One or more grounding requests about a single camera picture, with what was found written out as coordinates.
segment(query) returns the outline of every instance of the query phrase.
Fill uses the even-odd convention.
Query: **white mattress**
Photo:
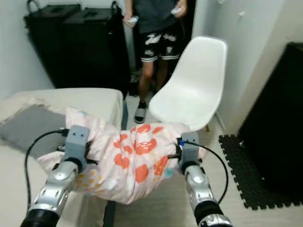
[[[20,92],[0,102],[0,122],[11,116],[33,97],[42,98],[48,104],[60,109],[64,109],[68,105],[79,108],[111,122],[118,128],[121,127],[123,96],[117,90],[106,88],[69,88]],[[25,217],[27,193],[23,170],[24,156],[24,152],[9,147],[0,140],[0,226],[20,226]],[[44,185],[46,174],[32,158],[29,158],[28,166],[33,200]],[[71,192],[57,226],[102,226],[105,205],[105,201]],[[94,212],[101,212],[99,219],[90,218]]]

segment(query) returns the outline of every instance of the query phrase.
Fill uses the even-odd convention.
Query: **tiled floor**
[[[127,97],[129,119],[127,127],[135,124],[134,112],[139,98]],[[147,112],[146,122],[157,122]],[[200,142],[216,151],[221,157],[223,153],[218,142],[222,129],[214,117],[210,125],[210,132],[201,131]],[[210,179],[210,184],[216,198],[223,192],[225,178],[221,163],[211,154],[207,154],[203,167]],[[229,175],[230,185],[225,199],[221,203],[223,212],[231,219],[235,227],[302,227],[303,206],[274,210],[252,211],[244,208],[236,183]],[[118,204],[115,215],[115,226],[124,227],[196,227],[195,219],[186,192],[186,182],[182,175],[177,175],[164,181],[157,190],[146,198],[130,205]]]

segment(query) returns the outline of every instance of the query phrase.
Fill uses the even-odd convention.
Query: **person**
[[[181,8],[173,15],[171,10]],[[179,18],[187,12],[187,0],[125,0],[126,14],[124,22],[136,12],[141,42],[142,75],[139,81],[139,105],[134,115],[136,123],[144,123],[146,116],[146,96],[154,74],[154,61],[159,60],[156,78],[156,92],[165,82],[168,71],[168,60],[179,58],[181,23]]]

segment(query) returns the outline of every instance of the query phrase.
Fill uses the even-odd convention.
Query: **pillow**
[[[26,151],[40,135],[65,127],[65,116],[49,111],[43,105],[32,105],[0,124],[0,138],[10,145]],[[65,137],[51,134],[38,141],[31,151],[37,159],[51,153],[65,143]]]

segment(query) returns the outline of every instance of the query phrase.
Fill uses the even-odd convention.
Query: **white chair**
[[[205,127],[222,97],[226,55],[222,40],[191,40],[170,80],[150,101],[151,114],[161,122],[184,123],[193,131]]]

